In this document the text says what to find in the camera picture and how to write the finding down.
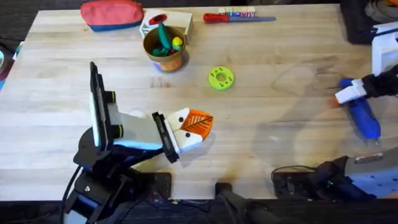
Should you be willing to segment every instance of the blue screwdriver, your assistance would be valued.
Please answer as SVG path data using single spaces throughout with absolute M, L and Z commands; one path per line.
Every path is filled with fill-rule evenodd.
M 344 78 L 340 80 L 339 86 L 341 89 L 351 86 L 352 78 Z M 378 144 L 378 139 L 381 135 L 381 127 L 375 118 L 372 108 L 370 107 L 367 99 L 363 96 L 346 103 L 347 109 L 353 117 L 355 125 L 361 131 L 366 139 L 373 139 Z

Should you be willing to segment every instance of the screwdriver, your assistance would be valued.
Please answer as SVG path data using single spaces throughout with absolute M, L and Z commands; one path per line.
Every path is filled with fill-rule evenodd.
M 209 23 L 216 22 L 270 22 L 275 21 L 276 17 L 239 17 L 239 16 L 229 16 L 227 14 L 219 15 L 213 13 L 205 13 L 203 15 L 203 20 Z
M 352 78 L 340 80 L 339 86 L 344 89 L 351 85 Z M 373 139 L 376 144 L 381 135 L 380 123 L 373 115 L 372 109 L 365 97 L 351 100 L 346 103 L 355 125 L 361 131 L 365 139 Z

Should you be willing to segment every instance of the box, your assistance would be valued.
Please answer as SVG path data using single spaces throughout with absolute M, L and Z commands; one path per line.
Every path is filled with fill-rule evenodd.
M 166 26 L 174 26 L 179 28 L 185 35 L 185 39 L 187 40 L 187 44 L 189 43 L 189 36 L 192 33 L 192 13 L 187 12 L 174 12 L 174 11 L 165 11 L 160 9 L 147 9 L 145 11 L 144 19 L 139 27 L 139 32 L 141 33 L 142 38 L 151 31 L 155 29 L 156 25 L 149 25 L 148 22 L 154 16 L 165 14 L 167 19 L 163 22 Z
M 218 14 L 236 17 L 254 17 L 256 10 L 252 6 L 219 8 Z

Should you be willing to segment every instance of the red screwdriver handle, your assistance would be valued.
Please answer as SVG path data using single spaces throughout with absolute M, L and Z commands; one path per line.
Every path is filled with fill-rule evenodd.
M 229 22 L 229 15 L 218 15 L 213 13 L 204 13 L 203 20 L 205 22 Z

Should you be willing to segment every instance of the red pencil case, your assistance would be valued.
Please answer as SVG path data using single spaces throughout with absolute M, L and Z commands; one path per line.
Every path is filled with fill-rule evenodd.
M 95 32 L 138 26 L 144 18 L 141 4 L 131 0 L 86 2 L 80 14 Z

